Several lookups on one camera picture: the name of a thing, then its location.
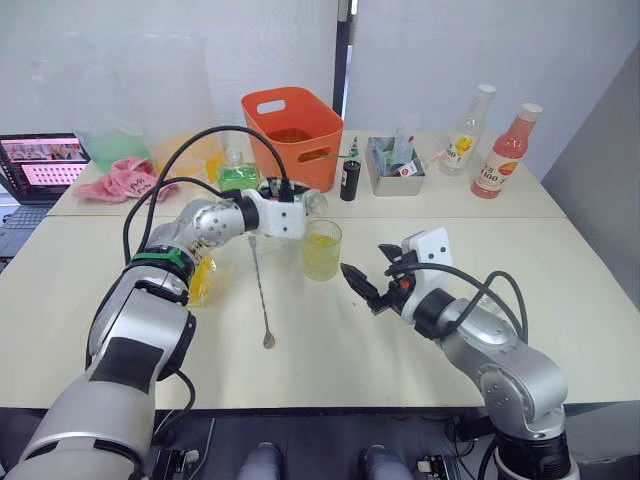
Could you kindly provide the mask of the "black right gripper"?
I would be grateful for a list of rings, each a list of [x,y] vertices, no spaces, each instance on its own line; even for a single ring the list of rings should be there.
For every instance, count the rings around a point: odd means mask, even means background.
[[[405,252],[400,246],[394,244],[379,244],[378,249],[391,264],[414,264],[416,252]],[[403,308],[415,289],[415,274],[401,272],[388,278],[387,288],[380,292],[371,284],[367,276],[353,265],[340,264],[343,278],[349,287],[358,294],[369,306],[374,315],[379,315],[387,310],[401,315]]]

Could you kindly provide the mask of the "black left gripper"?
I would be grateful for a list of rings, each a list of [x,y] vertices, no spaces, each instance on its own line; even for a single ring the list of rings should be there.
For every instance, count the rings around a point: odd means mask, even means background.
[[[286,187],[287,194],[284,196],[284,199],[290,201],[300,201],[302,196],[311,190],[307,185],[293,180],[289,180]],[[264,198],[278,200],[282,192],[281,178],[267,177],[262,181],[262,196]]]

